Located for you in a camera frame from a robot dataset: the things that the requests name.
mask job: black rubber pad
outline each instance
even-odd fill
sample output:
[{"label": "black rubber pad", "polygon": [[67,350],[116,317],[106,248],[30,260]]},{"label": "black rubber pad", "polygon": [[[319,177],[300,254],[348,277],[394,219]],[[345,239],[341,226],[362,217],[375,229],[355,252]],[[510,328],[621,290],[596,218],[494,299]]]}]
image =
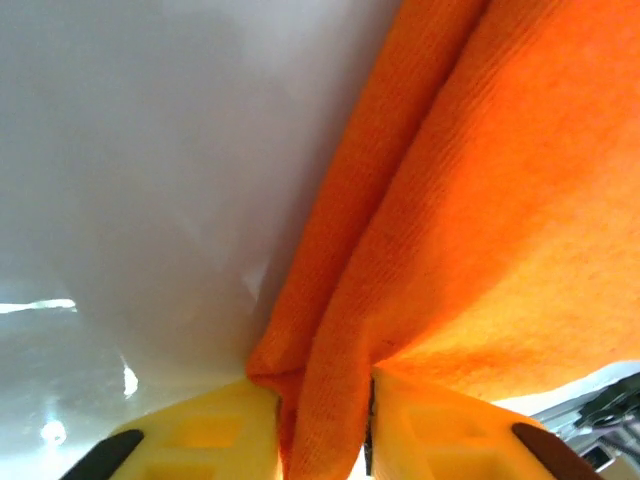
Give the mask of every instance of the black rubber pad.
[{"label": "black rubber pad", "polygon": [[364,439],[365,473],[369,476],[372,475],[371,472],[373,471],[373,436],[371,435],[371,423],[373,422],[374,415],[375,394],[376,388],[373,379],[371,379],[369,386],[369,419],[367,420],[367,433]]},{"label": "black rubber pad", "polygon": [[108,480],[143,438],[140,430],[127,430],[102,440],[60,480]]},{"label": "black rubber pad", "polygon": [[553,433],[526,423],[516,423],[511,431],[557,480],[602,480]]}]

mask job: white surface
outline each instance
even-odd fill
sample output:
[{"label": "white surface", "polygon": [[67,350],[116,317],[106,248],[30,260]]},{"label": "white surface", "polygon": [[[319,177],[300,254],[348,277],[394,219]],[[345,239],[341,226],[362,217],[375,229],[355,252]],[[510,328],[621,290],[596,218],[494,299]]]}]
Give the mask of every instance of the white surface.
[{"label": "white surface", "polygon": [[640,362],[638,361],[613,363],[555,390],[524,397],[509,398],[495,403],[514,412],[532,416],[572,398],[600,390],[638,372],[640,372]]},{"label": "white surface", "polygon": [[0,478],[241,374],[398,3],[0,3]]}]

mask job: orange microfiber cloth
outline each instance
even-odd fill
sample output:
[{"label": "orange microfiber cloth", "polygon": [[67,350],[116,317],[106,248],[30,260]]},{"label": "orange microfiber cloth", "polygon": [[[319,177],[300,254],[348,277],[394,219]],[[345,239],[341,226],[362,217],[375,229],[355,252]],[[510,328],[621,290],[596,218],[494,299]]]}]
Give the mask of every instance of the orange microfiber cloth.
[{"label": "orange microfiber cloth", "polygon": [[483,398],[640,357],[640,2],[406,0],[248,374],[343,480],[372,368]]}]

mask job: yellow plastic part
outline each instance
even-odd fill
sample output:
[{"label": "yellow plastic part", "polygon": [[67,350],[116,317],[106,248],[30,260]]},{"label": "yellow plastic part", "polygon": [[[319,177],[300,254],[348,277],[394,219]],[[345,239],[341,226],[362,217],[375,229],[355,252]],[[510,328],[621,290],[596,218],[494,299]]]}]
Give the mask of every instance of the yellow plastic part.
[{"label": "yellow plastic part", "polygon": [[110,480],[278,478],[277,402],[242,381],[123,425],[145,436]]},{"label": "yellow plastic part", "polygon": [[379,372],[376,480],[553,480],[511,432],[534,420],[435,385]]}]

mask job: orange towel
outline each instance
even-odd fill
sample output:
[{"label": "orange towel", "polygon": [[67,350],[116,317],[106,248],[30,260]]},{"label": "orange towel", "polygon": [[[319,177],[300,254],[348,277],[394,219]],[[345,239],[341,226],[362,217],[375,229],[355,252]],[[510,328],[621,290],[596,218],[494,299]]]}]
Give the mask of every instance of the orange towel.
[{"label": "orange towel", "polygon": [[342,480],[374,366],[484,399],[640,357],[640,2],[406,0],[248,374]]}]

